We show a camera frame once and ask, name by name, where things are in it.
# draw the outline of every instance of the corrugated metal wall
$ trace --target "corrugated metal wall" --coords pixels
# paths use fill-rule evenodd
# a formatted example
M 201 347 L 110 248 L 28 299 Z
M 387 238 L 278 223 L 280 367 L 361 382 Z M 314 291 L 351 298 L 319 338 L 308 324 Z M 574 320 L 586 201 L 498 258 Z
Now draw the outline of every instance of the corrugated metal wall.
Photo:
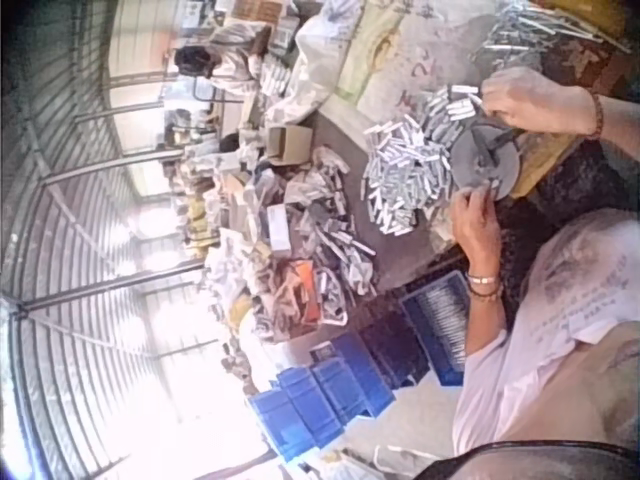
M 111 119 L 74 122 L 105 108 L 117 2 L 18 3 L 3 11 L 0 283 L 30 300 L 113 278 L 140 249 L 127 233 L 137 203 L 126 169 L 41 183 L 121 154 Z M 171 414 L 145 318 L 142 292 L 128 288 L 8 323 L 18 413 L 46 477 L 108 470 L 152 434 L 152 414 Z

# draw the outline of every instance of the pile of metal parts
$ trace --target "pile of metal parts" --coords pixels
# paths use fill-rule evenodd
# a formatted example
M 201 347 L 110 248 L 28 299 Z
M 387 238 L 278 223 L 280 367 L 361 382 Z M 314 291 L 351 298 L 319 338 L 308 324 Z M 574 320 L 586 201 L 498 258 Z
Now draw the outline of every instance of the pile of metal parts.
M 260 90 L 267 96 L 284 95 L 291 80 L 291 69 L 275 55 L 268 53 L 262 63 Z
M 320 183 L 325 193 L 311 203 L 298 202 L 305 208 L 297 227 L 303 239 L 299 255 L 310 254 L 317 266 L 314 275 L 322 307 L 321 321 L 338 325 L 347 322 L 345 293 L 352 303 L 354 295 L 375 294 L 371 257 L 376 252 L 356 239 L 341 177 L 348 172 L 348 165 L 333 150 L 316 148 L 305 178 Z
M 423 95 L 427 106 L 420 122 L 405 115 L 364 132 L 369 163 L 360 197 L 367 201 L 369 220 L 385 235 L 411 232 L 416 210 L 431 221 L 449 202 L 454 188 L 450 148 L 482 106 L 474 86 L 446 86 Z
M 490 51 L 499 54 L 496 70 L 512 66 L 532 54 L 550 50 L 561 38 L 608 42 L 625 53 L 631 49 L 584 20 L 561 9 L 545 9 L 529 2 L 514 2 L 498 14 L 498 21 L 471 59 Z

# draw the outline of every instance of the blue plastic crate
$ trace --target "blue plastic crate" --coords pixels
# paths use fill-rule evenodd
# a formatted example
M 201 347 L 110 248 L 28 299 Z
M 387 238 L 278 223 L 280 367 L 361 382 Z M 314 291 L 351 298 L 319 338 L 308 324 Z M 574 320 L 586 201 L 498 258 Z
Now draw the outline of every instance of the blue plastic crate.
M 462 273 L 454 270 L 401 303 L 440 384 L 462 385 L 469 318 L 469 292 Z
M 273 449 L 285 462 L 314 447 L 314 440 L 287 394 L 279 389 L 249 398 Z
M 317 447 L 322 448 L 342 435 L 342 423 L 311 370 L 305 367 L 288 368 L 278 374 L 278 382 L 309 429 Z
M 345 360 L 360 385 L 368 415 L 377 417 L 393 403 L 395 397 L 382 378 L 366 345 L 360 336 L 353 332 L 340 335 L 331 340 L 331 344 L 336 353 Z
M 311 366 L 311 372 L 342 425 L 366 412 L 364 393 L 342 358 L 316 363 Z

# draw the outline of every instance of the person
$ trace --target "person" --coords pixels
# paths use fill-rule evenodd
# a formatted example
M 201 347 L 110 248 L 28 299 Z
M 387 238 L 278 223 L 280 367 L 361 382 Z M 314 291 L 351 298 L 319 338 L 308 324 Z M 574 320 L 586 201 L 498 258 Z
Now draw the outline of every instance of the person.
M 598 137 L 640 160 L 639 105 L 526 68 L 494 74 L 482 93 L 487 112 L 512 127 Z M 590 212 L 542 246 L 510 333 L 490 186 L 456 192 L 451 217 L 471 295 L 459 457 L 418 478 L 638 478 L 636 214 Z
M 262 22 L 242 22 L 216 30 L 206 46 L 180 48 L 174 63 L 181 75 L 204 76 L 222 90 L 247 95 L 257 90 L 262 57 L 271 27 Z

